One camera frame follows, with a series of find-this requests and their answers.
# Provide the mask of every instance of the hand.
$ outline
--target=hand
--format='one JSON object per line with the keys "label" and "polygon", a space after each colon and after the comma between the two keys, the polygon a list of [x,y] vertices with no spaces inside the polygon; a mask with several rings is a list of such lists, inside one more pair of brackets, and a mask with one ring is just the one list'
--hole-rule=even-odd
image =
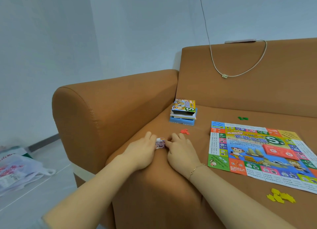
{"label": "hand", "polygon": [[156,149],[156,135],[152,135],[151,132],[147,132],[145,137],[132,142],[128,145],[122,155],[127,159],[135,163],[136,170],[147,167],[153,160],[154,151]]}
{"label": "hand", "polygon": [[189,179],[191,171],[195,167],[201,165],[197,153],[189,139],[186,139],[184,134],[172,134],[172,142],[165,141],[170,151],[167,159],[170,165],[181,175]]}

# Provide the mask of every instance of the sofa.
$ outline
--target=sofa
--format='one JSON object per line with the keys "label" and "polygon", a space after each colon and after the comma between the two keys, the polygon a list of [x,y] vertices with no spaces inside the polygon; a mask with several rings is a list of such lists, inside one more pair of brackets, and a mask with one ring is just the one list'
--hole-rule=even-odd
{"label": "sofa", "polygon": [[[259,60],[264,46],[264,42],[254,42],[211,48],[216,67],[224,74],[237,75]],[[207,164],[211,121],[294,131],[316,153],[316,53],[317,38],[268,41],[267,51],[254,69],[225,79],[212,64],[209,46],[193,46],[183,48],[179,71],[154,71],[58,88],[52,99],[53,117],[77,186],[146,131],[168,138],[173,132],[188,129],[187,138],[200,161]],[[194,126],[169,122],[175,98],[196,100]],[[170,167],[167,153],[168,149],[156,150],[153,162],[129,177],[105,211],[102,225],[108,229],[225,228],[199,191]],[[317,227],[316,194],[210,170],[296,228]],[[273,187],[289,193],[297,203],[268,200],[266,195]]]}

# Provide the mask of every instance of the white cable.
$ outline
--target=white cable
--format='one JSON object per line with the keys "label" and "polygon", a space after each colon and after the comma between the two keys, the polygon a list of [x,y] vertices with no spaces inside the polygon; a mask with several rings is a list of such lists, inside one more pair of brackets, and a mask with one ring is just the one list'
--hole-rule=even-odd
{"label": "white cable", "polygon": [[201,5],[201,10],[203,11],[203,16],[204,16],[204,21],[205,21],[205,28],[206,28],[207,38],[208,38],[208,44],[209,44],[209,48],[210,48],[211,60],[212,60],[212,64],[214,64],[214,67],[215,67],[216,71],[218,71],[218,73],[219,73],[220,75],[222,75],[222,77],[227,78],[227,77],[236,77],[236,76],[243,75],[243,74],[247,73],[248,71],[251,71],[254,67],[256,67],[256,65],[259,64],[259,62],[262,60],[262,58],[263,58],[263,56],[264,56],[264,54],[265,54],[265,52],[266,52],[266,48],[267,48],[267,42],[266,42],[266,40],[256,40],[257,42],[265,42],[265,48],[264,48],[264,51],[263,51],[263,54],[262,54],[261,58],[260,58],[260,59],[258,60],[258,62],[257,62],[253,67],[251,67],[249,70],[247,70],[247,71],[245,71],[245,72],[243,72],[243,73],[241,73],[241,74],[239,74],[239,75],[228,76],[228,75],[226,75],[226,74],[222,74],[222,73],[217,69],[217,67],[216,67],[216,65],[215,65],[215,62],[214,62],[214,59],[213,59],[213,57],[212,57],[211,45],[210,45],[210,40],[209,40],[209,35],[208,35],[208,30],[207,30],[207,23],[206,23],[206,18],[205,18],[203,3],[201,2],[201,0],[200,0],[200,5]]}

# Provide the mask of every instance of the gray baseboard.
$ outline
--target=gray baseboard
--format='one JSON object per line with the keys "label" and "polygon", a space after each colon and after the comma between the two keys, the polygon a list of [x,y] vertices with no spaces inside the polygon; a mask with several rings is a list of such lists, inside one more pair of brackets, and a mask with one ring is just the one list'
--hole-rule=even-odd
{"label": "gray baseboard", "polygon": [[49,138],[46,138],[46,139],[44,139],[44,140],[42,140],[40,142],[37,142],[37,143],[35,143],[33,145],[30,145],[29,146],[29,150],[30,150],[30,152],[36,151],[37,149],[45,147],[46,145],[48,145],[48,144],[50,144],[50,143],[52,143],[54,141],[57,141],[58,139],[60,139],[59,134],[53,135],[53,136],[51,136]]}

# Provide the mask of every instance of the gold bracelet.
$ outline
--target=gold bracelet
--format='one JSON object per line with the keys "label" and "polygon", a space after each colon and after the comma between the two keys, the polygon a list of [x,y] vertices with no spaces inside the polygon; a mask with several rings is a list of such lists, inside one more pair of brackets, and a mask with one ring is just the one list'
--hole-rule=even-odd
{"label": "gold bracelet", "polygon": [[191,171],[191,174],[189,175],[188,180],[190,180],[190,178],[191,178],[191,176],[193,175],[193,173],[194,173],[194,171],[196,170],[196,168],[197,168],[197,167],[200,167],[200,166],[203,166],[203,165],[206,165],[206,164],[205,164],[205,163],[202,163],[201,165],[196,166],[195,169]]}

